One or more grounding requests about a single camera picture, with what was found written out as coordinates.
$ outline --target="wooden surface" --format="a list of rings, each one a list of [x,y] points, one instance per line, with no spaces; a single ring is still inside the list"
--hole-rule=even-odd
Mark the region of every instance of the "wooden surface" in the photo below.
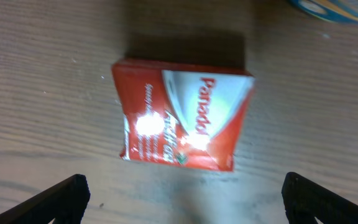
[[[125,55],[246,60],[235,172],[120,160]],[[358,203],[358,26],[277,0],[0,1],[0,213],[81,173],[83,223],[287,223],[289,171]]]

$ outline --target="wood grain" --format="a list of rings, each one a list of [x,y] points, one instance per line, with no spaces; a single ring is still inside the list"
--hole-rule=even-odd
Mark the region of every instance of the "wood grain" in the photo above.
[[[125,55],[246,60],[234,173],[120,160]],[[0,213],[81,173],[83,223],[287,223],[289,171],[358,203],[358,26],[285,1],[0,1]]]

